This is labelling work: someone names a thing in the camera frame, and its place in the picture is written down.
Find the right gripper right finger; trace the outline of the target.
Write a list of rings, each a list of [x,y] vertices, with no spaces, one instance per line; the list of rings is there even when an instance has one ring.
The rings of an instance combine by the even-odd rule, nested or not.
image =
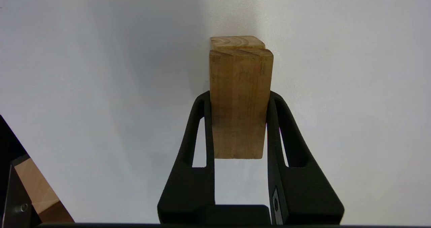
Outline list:
[[[284,99],[267,109],[268,197],[276,225],[339,225],[344,206],[311,154]]]

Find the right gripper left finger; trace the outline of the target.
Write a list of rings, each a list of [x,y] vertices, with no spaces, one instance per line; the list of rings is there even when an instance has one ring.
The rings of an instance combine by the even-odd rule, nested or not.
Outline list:
[[[193,167],[196,138],[204,119],[205,167]],[[191,108],[184,136],[157,205],[161,224],[196,224],[200,209],[214,205],[214,144],[210,92],[199,95]]]

